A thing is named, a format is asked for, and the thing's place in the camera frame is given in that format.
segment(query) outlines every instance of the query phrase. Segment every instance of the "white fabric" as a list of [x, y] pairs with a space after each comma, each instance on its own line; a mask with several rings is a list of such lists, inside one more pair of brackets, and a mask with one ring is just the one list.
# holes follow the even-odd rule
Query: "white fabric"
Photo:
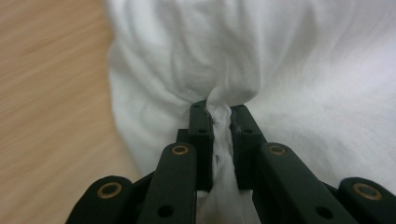
[[247, 103], [267, 140], [337, 187], [361, 176], [396, 193], [396, 2], [108, 0], [115, 121], [142, 175], [188, 128], [215, 120], [214, 188], [198, 223], [259, 223], [238, 193], [230, 109]]

